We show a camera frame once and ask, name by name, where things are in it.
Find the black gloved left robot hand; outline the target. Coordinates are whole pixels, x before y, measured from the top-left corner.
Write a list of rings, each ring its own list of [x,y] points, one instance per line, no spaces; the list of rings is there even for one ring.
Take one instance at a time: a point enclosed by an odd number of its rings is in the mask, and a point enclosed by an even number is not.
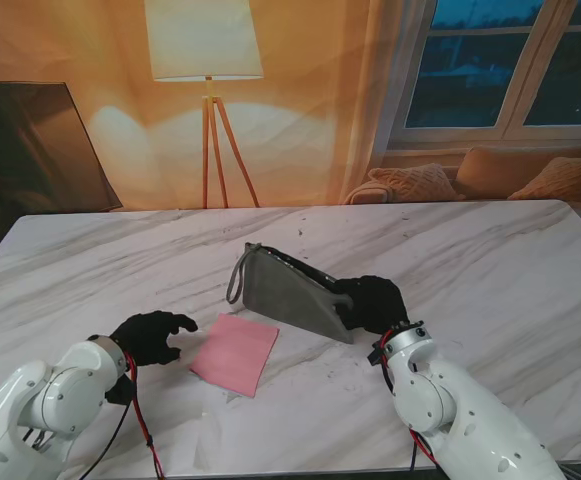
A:
[[[110,338],[138,367],[167,365],[180,358],[181,349],[170,347],[168,339],[181,330],[194,333],[198,325],[184,314],[158,310],[131,316],[110,334]]]

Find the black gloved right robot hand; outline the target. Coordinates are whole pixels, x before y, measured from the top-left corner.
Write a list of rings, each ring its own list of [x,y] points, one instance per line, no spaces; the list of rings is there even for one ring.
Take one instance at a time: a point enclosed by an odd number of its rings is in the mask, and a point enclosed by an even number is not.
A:
[[[363,328],[382,335],[410,323],[400,289],[391,280],[373,275],[336,280],[334,291],[347,295],[352,306],[337,304],[336,312],[348,330]]]

